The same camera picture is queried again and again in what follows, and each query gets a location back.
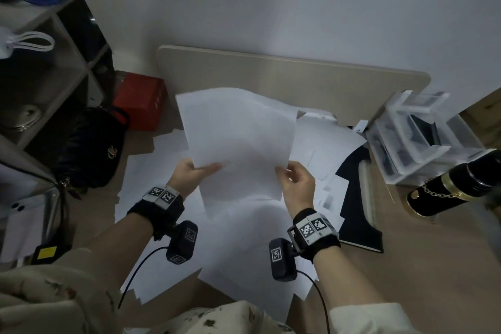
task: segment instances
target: black handbag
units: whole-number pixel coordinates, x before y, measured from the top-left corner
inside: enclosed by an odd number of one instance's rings
[[[121,115],[125,123],[113,113]],[[129,121],[128,113],[115,106],[82,112],[52,168],[56,179],[72,196],[79,198],[79,190],[108,184],[117,170]]]

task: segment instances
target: handbag handle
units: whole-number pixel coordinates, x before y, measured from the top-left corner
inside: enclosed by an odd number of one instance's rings
[[[117,112],[119,113],[120,115],[122,115],[123,118],[125,118],[125,129],[128,129],[129,128],[129,124],[130,124],[130,116],[129,114],[124,110],[124,109],[121,109],[120,107],[116,107],[114,105],[111,105],[109,107],[106,107],[105,108],[108,112]]]

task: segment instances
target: person's left hand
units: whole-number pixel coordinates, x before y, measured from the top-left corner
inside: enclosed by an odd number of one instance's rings
[[[221,169],[221,163],[213,163],[203,168],[195,168],[191,158],[181,159],[167,185],[179,192],[185,200],[205,178]]]

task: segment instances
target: black thermos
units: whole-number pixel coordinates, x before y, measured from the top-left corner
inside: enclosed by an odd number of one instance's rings
[[[407,194],[407,204],[418,215],[431,217],[484,196],[500,182],[501,151],[496,150],[427,181]]]

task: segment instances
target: beige shirt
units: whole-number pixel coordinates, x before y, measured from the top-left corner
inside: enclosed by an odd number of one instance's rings
[[[0,332],[122,333],[120,289],[90,250],[65,254],[53,265],[0,273]],[[330,311],[337,333],[417,333],[396,303],[342,306]],[[246,301],[195,308],[152,328],[151,334],[254,334],[293,332]]]

